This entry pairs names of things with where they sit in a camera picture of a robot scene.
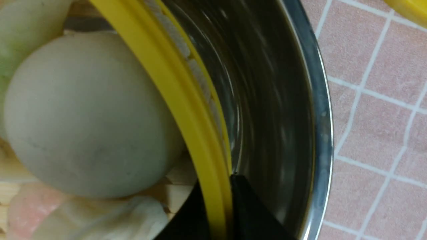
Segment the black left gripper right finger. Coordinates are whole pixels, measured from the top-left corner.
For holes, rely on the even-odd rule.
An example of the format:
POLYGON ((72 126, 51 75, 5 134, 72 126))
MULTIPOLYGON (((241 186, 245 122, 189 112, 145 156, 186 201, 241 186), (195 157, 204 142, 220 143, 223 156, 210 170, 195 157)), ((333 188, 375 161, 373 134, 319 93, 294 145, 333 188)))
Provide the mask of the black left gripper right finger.
POLYGON ((258 198, 245 176, 230 176, 235 240, 294 240, 258 198))

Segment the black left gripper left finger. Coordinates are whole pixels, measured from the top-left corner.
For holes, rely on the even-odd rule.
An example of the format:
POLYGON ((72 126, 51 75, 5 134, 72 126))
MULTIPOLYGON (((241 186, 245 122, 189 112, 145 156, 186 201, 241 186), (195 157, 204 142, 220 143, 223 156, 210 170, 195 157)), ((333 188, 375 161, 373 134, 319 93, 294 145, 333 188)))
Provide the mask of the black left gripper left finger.
POLYGON ((210 240, 211 234, 201 187, 197 181, 175 217, 155 240, 210 240))

